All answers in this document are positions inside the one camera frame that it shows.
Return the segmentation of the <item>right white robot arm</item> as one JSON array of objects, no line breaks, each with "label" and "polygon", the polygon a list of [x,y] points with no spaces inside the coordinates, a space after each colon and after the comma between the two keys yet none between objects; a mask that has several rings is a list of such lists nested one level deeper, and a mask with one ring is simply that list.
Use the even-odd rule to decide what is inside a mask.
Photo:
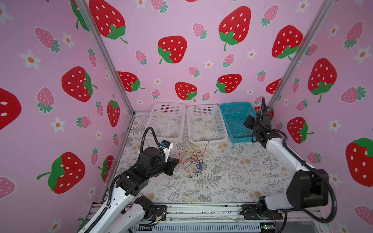
[{"label": "right white robot arm", "polygon": [[[241,215],[257,215],[268,218],[273,212],[301,211],[320,223],[330,223],[337,215],[337,198],[329,183],[326,171],[317,170],[299,157],[288,145],[287,135],[271,126],[270,108],[261,100],[261,109],[255,116],[248,116],[244,126],[253,132],[261,146],[273,155],[292,173],[291,182],[285,192],[262,196],[256,207],[241,211]],[[331,203],[330,214],[320,218],[308,209]]]}]

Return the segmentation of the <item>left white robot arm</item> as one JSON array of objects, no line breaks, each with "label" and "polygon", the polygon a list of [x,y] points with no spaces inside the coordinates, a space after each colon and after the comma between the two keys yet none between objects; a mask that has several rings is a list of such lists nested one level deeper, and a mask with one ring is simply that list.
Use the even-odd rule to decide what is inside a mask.
[{"label": "left white robot arm", "polygon": [[172,176],[180,161],[169,157],[173,144],[166,140],[143,149],[148,132],[155,135],[152,127],[145,129],[137,161],[114,178],[106,202],[80,230],[82,233],[125,233],[141,220],[152,217],[154,203],[137,195],[151,178],[161,174]]}]

